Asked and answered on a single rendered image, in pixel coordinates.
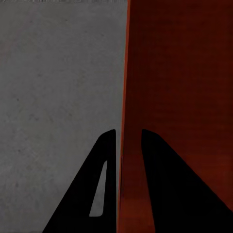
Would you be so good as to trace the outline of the storage box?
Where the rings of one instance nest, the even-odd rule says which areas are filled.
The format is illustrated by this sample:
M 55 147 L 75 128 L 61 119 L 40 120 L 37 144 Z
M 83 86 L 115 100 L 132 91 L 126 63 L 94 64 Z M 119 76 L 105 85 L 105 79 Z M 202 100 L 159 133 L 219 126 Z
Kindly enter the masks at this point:
M 233 212 L 233 0 L 128 0 L 117 233 L 156 233 L 143 129 Z

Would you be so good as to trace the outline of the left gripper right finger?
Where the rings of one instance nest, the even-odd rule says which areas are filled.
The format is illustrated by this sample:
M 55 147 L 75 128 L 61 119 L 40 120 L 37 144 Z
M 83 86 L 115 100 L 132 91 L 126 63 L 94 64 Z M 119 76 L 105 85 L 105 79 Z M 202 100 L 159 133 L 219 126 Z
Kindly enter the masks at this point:
M 156 233 L 233 233 L 233 212 L 158 134 L 142 130 Z

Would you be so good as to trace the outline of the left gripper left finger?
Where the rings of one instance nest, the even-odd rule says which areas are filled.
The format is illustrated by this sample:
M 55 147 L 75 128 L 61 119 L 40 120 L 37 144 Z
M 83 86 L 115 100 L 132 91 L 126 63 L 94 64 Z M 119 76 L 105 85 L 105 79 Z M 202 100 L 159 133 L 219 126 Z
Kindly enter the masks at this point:
M 103 214 L 89 216 L 106 160 Z M 97 139 L 42 233 L 117 233 L 115 129 Z

